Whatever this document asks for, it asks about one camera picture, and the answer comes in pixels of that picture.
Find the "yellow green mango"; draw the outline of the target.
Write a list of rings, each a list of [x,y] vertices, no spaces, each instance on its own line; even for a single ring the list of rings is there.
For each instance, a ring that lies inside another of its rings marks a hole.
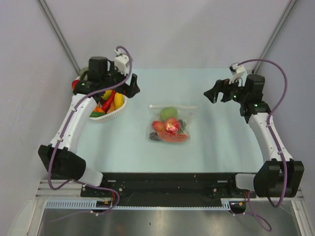
[[[102,100],[106,101],[111,96],[111,94],[112,94],[112,90],[107,90],[101,97]]]

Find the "green cabbage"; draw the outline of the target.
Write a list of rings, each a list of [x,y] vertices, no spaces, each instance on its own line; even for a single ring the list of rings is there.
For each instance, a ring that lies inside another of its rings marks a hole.
[[[165,107],[160,111],[159,118],[161,121],[166,121],[169,118],[177,118],[178,110],[175,107]]]

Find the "red apple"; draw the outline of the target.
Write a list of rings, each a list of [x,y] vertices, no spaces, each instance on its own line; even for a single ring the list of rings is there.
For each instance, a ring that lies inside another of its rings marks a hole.
[[[156,132],[165,132],[165,124],[163,121],[155,120],[151,124],[152,129]]]

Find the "clear zip top bag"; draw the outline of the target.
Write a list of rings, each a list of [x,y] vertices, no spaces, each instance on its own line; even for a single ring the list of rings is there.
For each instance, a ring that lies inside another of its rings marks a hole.
[[[188,140],[190,139],[189,125],[192,122],[194,115],[196,113],[196,109],[197,109],[196,106],[150,105],[149,111],[151,115],[151,122],[150,122],[149,127],[147,128],[148,139],[152,142],[164,142],[158,137],[157,135],[158,132],[152,129],[151,124],[155,120],[161,121],[159,118],[159,114],[160,114],[160,111],[165,107],[175,107],[178,110],[177,118],[169,118],[168,120],[164,121],[165,129],[166,129],[165,132],[174,133],[174,134],[188,134],[189,138],[185,142],[181,142],[181,143],[188,142]]]

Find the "watermelon slice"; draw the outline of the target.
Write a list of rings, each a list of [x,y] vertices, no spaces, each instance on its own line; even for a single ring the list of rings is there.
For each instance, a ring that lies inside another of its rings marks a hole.
[[[174,134],[168,132],[158,132],[157,135],[162,141],[169,143],[181,143],[189,138],[188,134]]]

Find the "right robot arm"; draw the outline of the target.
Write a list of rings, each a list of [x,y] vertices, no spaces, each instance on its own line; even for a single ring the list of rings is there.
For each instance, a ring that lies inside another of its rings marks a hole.
[[[286,150],[275,129],[271,109],[262,100],[264,85],[263,76],[250,74],[243,86],[229,79],[217,80],[212,89],[204,92],[212,103],[216,103],[222,93],[222,102],[240,104],[240,115],[253,131],[264,160],[256,174],[237,174],[235,180],[228,183],[227,192],[232,197],[250,190],[263,198],[293,198],[305,168]]]

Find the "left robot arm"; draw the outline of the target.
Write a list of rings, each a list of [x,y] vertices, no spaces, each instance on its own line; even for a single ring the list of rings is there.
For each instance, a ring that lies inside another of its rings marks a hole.
[[[38,149],[49,179],[56,176],[91,185],[91,190],[100,197],[108,193],[109,185],[103,181],[103,174],[88,167],[76,152],[86,122],[107,90],[128,98],[140,92],[137,75],[131,70],[130,55],[118,53],[114,60],[89,59],[88,70],[75,80],[71,104],[61,127],[48,145]]]

